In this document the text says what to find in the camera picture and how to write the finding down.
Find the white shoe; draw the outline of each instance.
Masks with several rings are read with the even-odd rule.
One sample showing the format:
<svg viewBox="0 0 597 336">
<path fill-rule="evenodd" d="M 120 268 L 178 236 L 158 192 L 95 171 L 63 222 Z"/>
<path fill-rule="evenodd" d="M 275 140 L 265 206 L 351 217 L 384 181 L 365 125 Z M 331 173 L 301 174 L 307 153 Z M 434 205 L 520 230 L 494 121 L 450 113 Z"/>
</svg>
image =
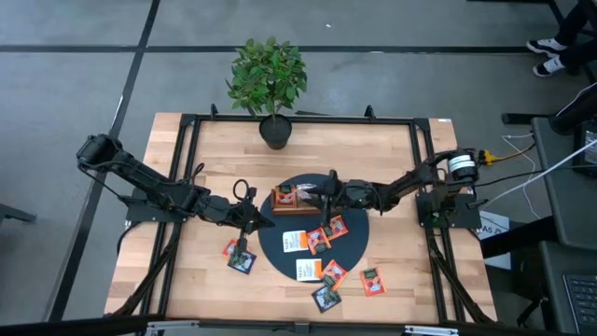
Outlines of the white shoe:
<svg viewBox="0 0 597 336">
<path fill-rule="evenodd" d="M 562 69 L 565 69 L 565 66 L 560 62 L 560 56 L 556 56 L 549 61 L 534 66 L 533 73 L 537 77 L 549 77 Z"/>
<path fill-rule="evenodd" d="M 554 58 L 560 55 L 560 52 L 566 50 L 566 46 L 561 45 L 555 38 L 546 38 L 541 40 L 531 40 L 526 43 L 526 48 L 536 54 L 547 54 Z"/>
</svg>

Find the black plant pot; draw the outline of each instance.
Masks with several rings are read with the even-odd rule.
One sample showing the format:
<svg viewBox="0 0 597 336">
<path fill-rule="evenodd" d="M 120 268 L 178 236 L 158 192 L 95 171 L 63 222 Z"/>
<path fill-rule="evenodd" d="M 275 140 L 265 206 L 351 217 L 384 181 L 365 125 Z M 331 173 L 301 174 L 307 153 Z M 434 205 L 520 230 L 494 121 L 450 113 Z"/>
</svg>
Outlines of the black plant pot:
<svg viewBox="0 0 597 336">
<path fill-rule="evenodd" d="M 282 149 L 292 133 L 290 119 L 283 115 L 269 115 L 259 123 L 259 133 L 271 149 Z"/>
</svg>

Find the white cable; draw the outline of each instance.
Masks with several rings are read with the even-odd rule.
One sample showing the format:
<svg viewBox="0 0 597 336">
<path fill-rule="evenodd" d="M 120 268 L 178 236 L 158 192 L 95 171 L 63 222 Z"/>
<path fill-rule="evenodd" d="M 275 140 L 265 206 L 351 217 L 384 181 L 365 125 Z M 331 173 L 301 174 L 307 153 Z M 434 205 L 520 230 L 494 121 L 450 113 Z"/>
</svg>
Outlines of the white cable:
<svg viewBox="0 0 597 336">
<path fill-rule="evenodd" d="M 572 104 L 573 104 L 573 103 L 576 101 L 576 99 L 578 99 L 578 97 L 580 97 L 580 95 L 581 95 L 581 94 L 582 94 L 584 91 L 586 91 L 586 90 L 588 90 L 588 89 L 592 88 L 592 87 L 593 87 L 593 85 L 595 85 L 595 84 L 597 84 L 597 82 L 594 82 L 594 83 L 590 84 L 588 87 L 586 87 L 585 89 L 583 89 L 583 90 L 579 91 L 579 92 L 578 92 L 578 94 L 576 95 L 575 99 L 573 99 L 573 101 L 572 101 L 572 102 L 568 103 L 568 105 L 566 105 L 566 106 L 565 106 L 563 109 L 561 109 L 561 110 L 560 110 L 560 112 L 558 112 L 558 113 L 556 114 L 556 117 L 560 116 L 560 114 L 563 112 L 563 110 L 565 110 L 566 108 L 568 108 L 568 106 L 572 105 Z"/>
<path fill-rule="evenodd" d="M 507 137 L 513 137 L 513 136 L 512 135 L 502 135 L 502 140 L 506 141 L 507 144 L 511 145 L 512 148 L 516 149 L 517 152 L 521 153 L 522 156 L 524 156 L 528 161 L 530 161 L 533 164 L 533 169 L 531 171 L 534 172 L 535 168 L 536 168 L 536 164 L 533 161 L 533 159 L 529 158 L 520 149 L 518 149 L 516 146 L 512 145 L 511 142 L 507 141 Z M 529 178 L 527 179 L 527 182 L 529 180 L 531 180 L 531 178 L 533 178 L 533 174 L 529 175 Z M 522 193 L 524 194 L 524 198 L 526 199 L 527 204 L 529 204 L 529 208 L 531 209 L 531 212 L 533 213 L 533 215 L 535 215 L 535 217 L 537 217 L 537 219 L 541 219 L 541 217 L 533 209 L 533 204 L 531 203 L 531 199 L 529 199 L 529 195 L 526 193 L 526 186 L 522 187 Z"/>
<path fill-rule="evenodd" d="M 502 139 L 504 139 L 504 136 L 508 139 L 519 139 L 519 138 L 523 138 L 523 137 L 529 137 L 529 136 L 533 136 L 532 133 L 528 133 L 525 135 L 502 135 Z"/>
<path fill-rule="evenodd" d="M 579 153 L 582 153 L 582 152 L 583 152 L 583 151 L 585 151 L 587 148 L 589 148 L 589 147 L 591 147 L 591 146 L 594 146 L 595 144 L 597 144 L 597 140 L 591 141 L 591 142 L 590 142 L 588 145 L 586 145 L 586 146 L 584 146 L 583 148 L 581 148 L 581 149 L 577 150 L 576 152 L 574 152 L 574 153 L 572 153 L 572 154 L 568 155 L 568 156 L 567 156 L 565 159 L 563 159 L 562 161 L 560 161 L 560 162 L 558 162 L 558 163 L 554 164 L 553 166 L 551 166 L 549 169 L 547 169 L 547 171 L 545 171 L 545 172 L 543 172 L 543 173 L 541 173 L 541 174 L 539 174 L 539 175 L 535 176 L 533 179 L 531 179 L 531 180 L 528 180 L 528 181 L 526 181 L 526 182 L 522 183 L 521 185 L 518 185 L 517 187 L 514 187 L 514 188 L 512 188 L 512 189 L 510 189 L 510 190 L 508 190 L 508 191 L 504 191 L 504 192 L 502 192 L 501 194 L 499 194 L 499 195 L 498 195 L 497 197 L 495 197 L 494 199 L 492 199 L 492 200 L 490 200 L 489 202 L 485 203 L 485 204 L 483 205 L 483 207 L 487 207 L 489 204 L 491 204 L 491 203 L 493 203 L 493 202 L 495 202 L 495 201 L 497 201 L 497 200 L 501 199 L 502 197 L 504 197 L 504 196 L 508 195 L 510 192 L 512 192 L 512 191 L 514 191 L 514 190 L 518 190 L 518 189 L 520 189 L 520 188 L 523 188 L 524 186 L 526 186 L 526 185 L 528 185 L 528 184 L 530 184 L 530 183 L 533 183 L 533 182 L 535 182 L 536 180 L 538 180 L 539 178 L 541 178 L 541 177 L 543 177 L 543 176 L 545 176 L 545 175 L 547 175 L 547 174 L 549 174 L 549 173 L 553 172 L 553 170 L 554 170 L 554 169 L 556 169 L 556 168 L 560 167 L 561 165 L 563 165 L 564 163 L 566 163 L 568 160 L 572 159 L 574 156 L 578 155 Z"/>
</svg>

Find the card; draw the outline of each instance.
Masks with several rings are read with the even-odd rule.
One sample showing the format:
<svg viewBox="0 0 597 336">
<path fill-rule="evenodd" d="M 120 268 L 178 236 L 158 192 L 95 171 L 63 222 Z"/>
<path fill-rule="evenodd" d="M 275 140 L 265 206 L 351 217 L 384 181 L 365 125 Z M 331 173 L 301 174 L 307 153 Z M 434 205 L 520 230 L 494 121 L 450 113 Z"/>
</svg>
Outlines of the card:
<svg viewBox="0 0 597 336">
<path fill-rule="evenodd" d="M 224 251 L 222 251 L 222 254 L 224 255 L 224 257 L 226 257 L 226 259 L 230 258 L 230 255 L 232 254 L 232 252 L 234 252 L 235 246 L 236 246 L 236 239 L 234 239 L 234 238 L 230 239 L 230 241 L 226 245 L 226 248 L 224 248 Z M 249 247 L 247 247 L 246 250 L 248 252 L 251 252 L 251 249 Z"/>
<path fill-rule="evenodd" d="M 324 226 L 324 232 L 326 233 L 328 240 L 336 239 L 348 233 L 342 215 L 331 218 L 329 220 L 329 226 Z"/>
<path fill-rule="evenodd" d="M 382 294 L 386 291 L 379 268 L 361 271 L 361 281 L 367 296 Z"/>
<path fill-rule="evenodd" d="M 338 290 L 338 287 L 348 275 L 348 272 L 341 268 L 341 266 L 333 259 L 324 268 L 322 280 L 326 286 L 331 287 L 332 290 Z"/>
<path fill-rule="evenodd" d="M 309 249 L 313 255 L 317 253 L 322 253 L 325 250 L 332 247 L 332 245 L 327 240 L 326 234 L 322 228 L 318 228 L 317 230 L 313 230 L 307 233 Z"/>
<path fill-rule="evenodd" d="M 241 252 L 240 254 L 232 255 L 228 261 L 228 265 L 237 271 L 249 274 L 253 268 L 253 264 L 255 264 L 255 259 L 257 259 L 256 255 L 249 252 Z"/>
<path fill-rule="evenodd" d="M 319 308 L 319 313 L 324 313 L 331 309 L 333 306 L 342 302 L 340 294 L 338 294 L 337 291 L 332 290 L 332 288 L 328 286 L 323 286 L 315 290 L 314 293 L 311 295 L 315 300 L 315 304 L 317 304 L 317 308 Z"/>
<path fill-rule="evenodd" d="M 306 231 L 288 231 L 282 233 L 284 253 L 304 251 L 309 249 Z"/>
<path fill-rule="evenodd" d="M 297 259 L 297 281 L 321 280 L 320 259 Z"/>
</svg>

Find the black pants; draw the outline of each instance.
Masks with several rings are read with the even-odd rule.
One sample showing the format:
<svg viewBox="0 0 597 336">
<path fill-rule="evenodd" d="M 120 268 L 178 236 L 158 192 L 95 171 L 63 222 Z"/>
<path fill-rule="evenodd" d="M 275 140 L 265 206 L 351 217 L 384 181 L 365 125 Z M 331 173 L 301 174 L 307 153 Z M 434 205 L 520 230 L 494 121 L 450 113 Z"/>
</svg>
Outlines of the black pants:
<svg viewBox="0 0 597 336">
<path fill-rule="evenodd" d="M 560 53 L 560 61 L 566 67 L 575 67 L 597 59 L 597 39 L 578 46 L 576 36 L 587 24 L 587 15 L 580 5 L 570 11 L 560 26 L 560 32 L 555 39 L 564 46 L 571 46 Z"/>
</svg>

